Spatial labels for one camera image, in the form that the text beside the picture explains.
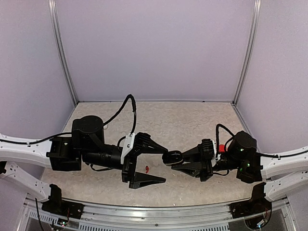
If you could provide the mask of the black earbud charging case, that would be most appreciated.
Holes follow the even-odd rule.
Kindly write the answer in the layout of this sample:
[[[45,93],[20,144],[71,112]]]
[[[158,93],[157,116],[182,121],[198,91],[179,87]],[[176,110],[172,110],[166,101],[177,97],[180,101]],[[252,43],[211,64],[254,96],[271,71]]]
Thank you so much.
[[[166,166],[174,166],[182,164],[184,162],[184,158],[180,151],[174,150],[164,153],[162,155],[162,161]]]

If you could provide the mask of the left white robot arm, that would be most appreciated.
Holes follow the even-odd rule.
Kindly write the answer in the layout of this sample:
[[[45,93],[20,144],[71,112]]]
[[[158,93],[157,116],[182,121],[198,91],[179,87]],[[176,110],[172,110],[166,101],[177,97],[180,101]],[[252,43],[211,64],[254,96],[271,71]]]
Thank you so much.
[[[123,146],[107,144],[103,127],[101,118],[91,115],[75,119],[71,132],[41,140],[1,135],[0,178],[18,185],[40,202],[48,202],[57,214],[67,210],[61,189],[26,173],[18,166],[19,162],[61,172],[80,171],[82,163],[117,169],[131,189],[166,182],[165,178],[136,171],[139,155],[165,154],[166,148],[154,142],[149,134],[134,131],[124,136]]]

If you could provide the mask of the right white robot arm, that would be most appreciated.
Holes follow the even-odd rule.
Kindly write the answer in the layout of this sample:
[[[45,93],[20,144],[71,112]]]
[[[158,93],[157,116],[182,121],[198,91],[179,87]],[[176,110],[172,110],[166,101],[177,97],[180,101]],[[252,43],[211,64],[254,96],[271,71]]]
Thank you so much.
[[[236,170],[236,178],[248,184],[256,183],[256,194],[246,203],[255,214],[269,202],[299,191],[308,184],[308,148],[302,147],[277,154],[257,151],[257,141],[245,131],[231,134],[222,145],[219,139],[203,139],[185,152],[170,153],[171,168],[201,181]]]

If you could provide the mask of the red earbud charging case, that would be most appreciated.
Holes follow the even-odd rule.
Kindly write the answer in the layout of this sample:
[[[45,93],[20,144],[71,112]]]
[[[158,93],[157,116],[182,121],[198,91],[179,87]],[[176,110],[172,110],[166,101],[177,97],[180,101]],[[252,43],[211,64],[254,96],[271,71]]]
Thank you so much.
[[[218,150],[220,153],[225,153],[227,151],[226,145],[220,144]]]

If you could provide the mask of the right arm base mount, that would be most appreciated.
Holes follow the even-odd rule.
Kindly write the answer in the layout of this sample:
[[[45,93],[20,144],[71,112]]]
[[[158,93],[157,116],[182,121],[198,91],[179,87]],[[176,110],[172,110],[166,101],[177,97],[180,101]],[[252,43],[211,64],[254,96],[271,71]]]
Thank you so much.
[[[263,192],[253,190],[250,199],[231,203],[229,207],[232,218],[235,219],[269,211],[272,209],[272,203],[265,199]]]

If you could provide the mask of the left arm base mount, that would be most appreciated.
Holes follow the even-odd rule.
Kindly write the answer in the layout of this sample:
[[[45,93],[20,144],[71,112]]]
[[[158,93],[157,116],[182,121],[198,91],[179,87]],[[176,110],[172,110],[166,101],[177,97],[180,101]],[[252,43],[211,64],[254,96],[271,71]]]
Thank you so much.
[[[62,199],[62,190],[55,184],[50,184],[51,193],[48,200],[42,203],[42,210],[67,218],[81,219],[84,205]]]

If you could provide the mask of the front aluminium rail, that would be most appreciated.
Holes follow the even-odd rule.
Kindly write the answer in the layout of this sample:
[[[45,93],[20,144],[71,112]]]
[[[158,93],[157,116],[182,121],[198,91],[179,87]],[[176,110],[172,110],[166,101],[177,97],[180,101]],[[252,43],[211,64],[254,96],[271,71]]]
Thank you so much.
[[[233,218],[229,203],[174,207],[131,207],[84,202],[80,219],[59,226],[61,216],[36,209],[28,195],[18,231],[246,231],[246,218]]]

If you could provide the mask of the right aluminium frame post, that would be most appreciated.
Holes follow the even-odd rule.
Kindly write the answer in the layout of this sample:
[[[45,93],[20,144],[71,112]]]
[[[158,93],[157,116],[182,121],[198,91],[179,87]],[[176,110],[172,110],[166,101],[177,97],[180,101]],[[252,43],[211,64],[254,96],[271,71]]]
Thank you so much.
[[[258,21],[259,21],[259,16],[260,16],[260,8],[261,8],[261,0],[255,0],[253,14],[252,14],[252,21],[251,21],[249,35],[248,35],[248,42],[247,42],[245,55],[244,55],[244,62],[243,62],[243,66],[240,72],[240,78],[239,78],[239,81],[236,87],[235,95],[232,101],[232,104],[234,105],[234,107],[237,106],[240,100],[240,96],[243,91],[244,82],[245,82],[245,78],[246,78],[247,71],[249,68],[250,60],[252,57],[255,38],[257,34]]]

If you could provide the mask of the aluminium frame post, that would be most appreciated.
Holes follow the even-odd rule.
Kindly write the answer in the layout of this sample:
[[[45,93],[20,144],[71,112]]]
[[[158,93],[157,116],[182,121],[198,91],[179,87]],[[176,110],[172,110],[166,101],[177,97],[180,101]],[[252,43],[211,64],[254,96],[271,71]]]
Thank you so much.
[[[70,75],[70,71],[68,68],[68,63],[67,63],[67,59],[66,59],[66,55],[64,51],[64,45],[62,42],[56,1],[48,0],[48,7],[50,11],[52,29],[53,29],[53,33],[55,37],[55,42],[56,42],[56,47],[57,47],[57,51],[58,51],[58,55],[60,59],[61,68],[64,74],[64,79],[66,81],[73,105],[77,106],[79,103],[79,100],[78,100],[78,96],[77,96],[77,93],[76,93],[76,90],[75,90],[75,87],[74,87],[74,84],[73,84],[73,81]]]
[[[257,34],[258,21],[259,21],[259,16],[260,16],[260,8],[261,8],[261,0],[255,0],[253,14],[252,14],[252,21],[251,21],[249,35],[248,35],[248,42],[247,42],[245,55],[244,55],[244,62],[243,62],[243,66],[240,72],[240,78],[239,78],[239,81],[236,87],[235,95],[232,101],[232,104],[234,105],[234,107],[237,106],[240,100],[240,96],[243,91],[244,82],[245,82],[245,78],[246,78],[247,71],[249,68],[250,60],[252,57],[255,38]]]

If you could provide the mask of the left aluminium frame post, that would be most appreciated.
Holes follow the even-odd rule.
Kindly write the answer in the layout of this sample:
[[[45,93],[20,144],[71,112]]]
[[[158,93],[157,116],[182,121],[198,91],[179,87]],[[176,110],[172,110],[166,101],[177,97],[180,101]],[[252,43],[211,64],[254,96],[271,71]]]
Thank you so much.
[[[67,59],[66,59],[66,55],[64,51],[64,45],[62,42],[56,1],[48,0],[48,7],[50,11],[52,29],[53,29],[53,33],[55,37],[55,42],[56,42],[56,47],[57,47],[57,51],[58,51],[58,55],[60,59],[61,68],[64,74],[64,79],[66,81],[73,105],[77,106],[79,103],[79,100],[78,100],[78,96],[77,96],[77,93],[76,93],[76,90],[75,90],[75,87],[74,87],[74,84],[73,84],[73,81],[70,75],[70,71],[68,68],[68,63],[67,63]]]

